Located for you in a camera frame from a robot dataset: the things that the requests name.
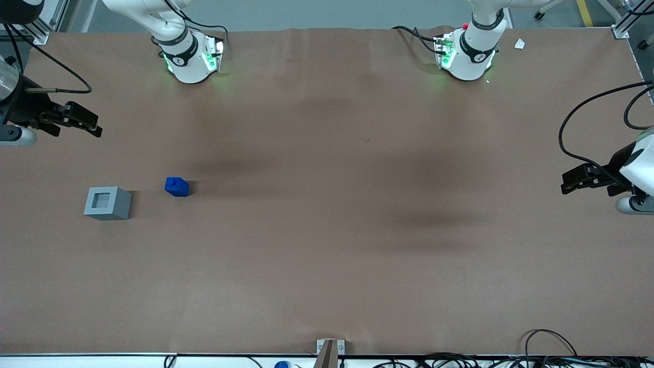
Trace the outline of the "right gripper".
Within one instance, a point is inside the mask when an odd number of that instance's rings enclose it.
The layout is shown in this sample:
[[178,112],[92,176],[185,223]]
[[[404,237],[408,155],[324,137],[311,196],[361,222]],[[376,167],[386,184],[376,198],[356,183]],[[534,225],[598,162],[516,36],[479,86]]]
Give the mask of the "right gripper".
[[95,137],[101,137],[103,129],[98,125],[98,115],[76,102],[63,107],[52,102],[47,93],[29,93],[29,88],[40,85],[28,77],[19,77],[12,93],[2,100],[2,124],[21,123],[58,137],[61,127],[77,128]]

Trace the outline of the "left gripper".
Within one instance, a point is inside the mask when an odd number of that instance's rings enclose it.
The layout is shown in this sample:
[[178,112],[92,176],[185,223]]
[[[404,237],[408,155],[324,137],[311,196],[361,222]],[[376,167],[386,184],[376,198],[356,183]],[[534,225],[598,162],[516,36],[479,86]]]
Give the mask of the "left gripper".
[[[631,186],[653,196],[653,142],[635,141],[617,151],[610,160],[610,165]],[[609,187],[614,184],[608,176],[591,164],[582,164],[562,174],[561,193],[569,195],[580,189]]]

